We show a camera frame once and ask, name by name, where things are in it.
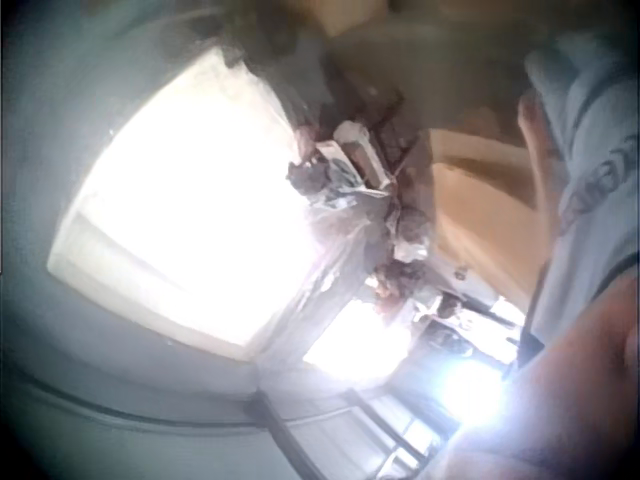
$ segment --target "gray t-shirt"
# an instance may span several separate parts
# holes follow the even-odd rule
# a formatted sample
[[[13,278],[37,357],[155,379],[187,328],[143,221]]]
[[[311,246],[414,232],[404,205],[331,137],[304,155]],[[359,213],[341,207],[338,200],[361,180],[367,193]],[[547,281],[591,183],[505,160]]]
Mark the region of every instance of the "gray t-shirt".
[[[544,55],[527,67],[569,176],[559,238],[530,311],[531,334],[549,345],[610,281],[637,266],[638,72],[596,35],[567,37],[555,58]],[[556,68],[562,61],[569,65]]]

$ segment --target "t-shirt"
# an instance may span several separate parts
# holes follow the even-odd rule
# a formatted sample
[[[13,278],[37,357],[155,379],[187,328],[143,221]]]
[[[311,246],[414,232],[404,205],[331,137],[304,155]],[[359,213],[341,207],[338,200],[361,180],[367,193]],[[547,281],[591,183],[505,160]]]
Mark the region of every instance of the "t-shirt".
[[[569,179],[559,237],[532,301],[530,332],[523,332],[525,349],[552,343],[615,278],[638,265],[637,68],[601,57],[582,69],[563,102],[564,131],[556,138]]]

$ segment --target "skin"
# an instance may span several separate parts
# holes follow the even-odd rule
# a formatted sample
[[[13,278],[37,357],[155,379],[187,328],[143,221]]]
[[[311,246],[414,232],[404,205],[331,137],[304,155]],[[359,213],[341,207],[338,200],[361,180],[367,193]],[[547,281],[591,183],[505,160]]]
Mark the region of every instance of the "skin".
[[[544,109],[535,91],[526,93],[518,105],[518,125],[522,130],[529,157],[536,192],[536,205],[540,243],[544,245],[547,258],[556,237],[560,220],[558,204],[560,192],[552,188],[556,149],[547,128]]]
[[[637,292],[635,276],[614,282],[421,479],[607,478],[637,433]]]

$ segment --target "person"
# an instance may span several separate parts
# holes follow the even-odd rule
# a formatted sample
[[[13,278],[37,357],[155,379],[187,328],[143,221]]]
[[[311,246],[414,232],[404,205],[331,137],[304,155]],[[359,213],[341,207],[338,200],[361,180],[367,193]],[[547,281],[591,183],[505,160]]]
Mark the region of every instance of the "person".
[[[500,408],[463,426],[421,480],[612,478],[638,458],[636,46],[571,33],[526,59],[536,93],[519,123],[550,260]]]

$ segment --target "bright window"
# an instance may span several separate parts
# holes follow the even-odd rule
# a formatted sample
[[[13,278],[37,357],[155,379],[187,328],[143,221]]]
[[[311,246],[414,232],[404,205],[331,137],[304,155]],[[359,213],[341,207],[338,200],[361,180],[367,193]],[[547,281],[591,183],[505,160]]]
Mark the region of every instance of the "bright window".
[[[304,360],[345,380],[373,380],[390,375],[407,356],[411,333],[386,327],[373,305],[351,301],[311,347]]]
[[[121,316],[246,358],[319,253],[285,179],[296,155],[273,92],[211,51],[98,159],[49,270]]]

